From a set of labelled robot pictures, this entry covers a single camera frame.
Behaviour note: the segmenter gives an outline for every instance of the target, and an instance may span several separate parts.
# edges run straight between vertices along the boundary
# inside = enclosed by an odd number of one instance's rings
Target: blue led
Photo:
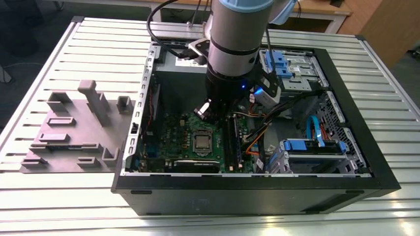
[[[263,93],[263,91],[264,91],[263,88],[259,88],[259,89],[255,91],[254,94],[255,94],[255,95],[259,95],[260,93]]]

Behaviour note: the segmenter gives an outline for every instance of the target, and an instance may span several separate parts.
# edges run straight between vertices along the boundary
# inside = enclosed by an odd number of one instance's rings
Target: orange wire
[[[322,132],[323,132],[323,135],[326,135],[326,138],[327,138],[328,140],[331,140],[331,137],[330,137],[330,135],[328,135],[328,133],[327,133],[327,131],[326,131],[323,125],[322,125]]]
[[[254,155],[259,155],[259,153],[256,152],[251,152],[250,149],[252,147],[252,145],[256,143],[258,139],[263,136],[263,134],[266,133],[267,128],[264,129],[264,131],[260,133],[260,135],[256,137],[255,141],[252,142],[252,144],[248,146],[246,154],[254,154]]]
[[[255,106],[255,103],[252,103],[252,104],[250,105],[248,114],[252,115],[252,116],[259,116],[259,114],[252,113],[252,107],[254,107],[254,106]]]

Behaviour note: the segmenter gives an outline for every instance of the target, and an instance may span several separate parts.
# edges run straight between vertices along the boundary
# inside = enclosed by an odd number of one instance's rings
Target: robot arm
[[[206,28],[208,98],[195,113],[203,121],[224,118],[263,77],[258,51],[268,22],[283,24],[296,0],[215,0]]]

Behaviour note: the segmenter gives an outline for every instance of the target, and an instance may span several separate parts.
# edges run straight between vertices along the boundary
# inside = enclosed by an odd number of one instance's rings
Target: metal bracket
[[[188,48],[199,54],[195,59],[199,65],[206,65],[210,57],[211,41],[207,38],[202,38],[188,44]]]

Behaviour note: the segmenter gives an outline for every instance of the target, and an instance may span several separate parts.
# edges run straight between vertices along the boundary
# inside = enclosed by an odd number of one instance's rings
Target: gray plastic part
[[[116,149],[115,155],[111,154],[107,148],[104,149],[102,160],[108,167],[116,166],[119,154],[120,154],[119,148]]]
[[[50,149],[47,148],[47,144],[48,143],[32,143],[31,146],[30,146],[30,150],[34,152],[34,153],[51,153]]]
[[[106,110],[110,111],[108,100],[107,100],[106,95],[104,95],[103,92],[99,93],[99,100],[100,100],[100,103],[103,104]]]
[[[84,21],[84,16],[74,16],[72,22],[82,23]]]
[[[55,113],[50,111],[46,122],[40,127],[42,134],[68,134],[71,137],[66,142],[42,142],[35,139],[30,146],[30,152],[26,160],[42,158],[48,162],[44,168],[20,169],[23,173],[76,173],[76,172],[114,172],[114,160],[106,157],[102,160],[104,149],[114,151],[123,147],[130,131],[131,115],[120,114],[116,100],[108,101],[110,126],[103,127],[95,114],[87,105],[87,100],[74,100],[72,103],[64,102],[64,108],[68,112]],[[47,122],[52,120],[68,120],[72,118],[78,122],[74,125],[51,125]],[[78,165],[79,157],[95,157],[98,165],[90,168],[82,168]]]
[[[99,161],[96,160],[95,156],[82,156],[78,158],[78,165],[82,168],[95,168],[100,164],[99,164]]]
[[[134,105],[131,102],[131,98],[128,96],[119,96],[118,98],[118,108],[120,114],[131,115],[134,111]]]
[[[72,100],[66,92],[52,92],[50,99],[47,100],[47,104],[55,113],[68,112],[64,104],[71,102]]]
[[[39,138],[42,142],[68,142],[70,139],[68,134],[42,134]]]
[[[76,120],[72,117],[58,117],[58,118],[50,118],[47,120],[47,124],[50,126],[74,126],[76,125]]]
[[[86,95],[87,101],[90,103],[90,108],[96,115],[96,118],[102,124],[102,126],[111,125],[110,117],[107,115],[107,108],[103,105],[100,100],[100,96],[96,90],[96,82],[95,80],[80,80],[78,91]]]
[[[48,162],[40,157],[36,157],[26,158],[20,164],[28,169],[42,169],[46,168]]]

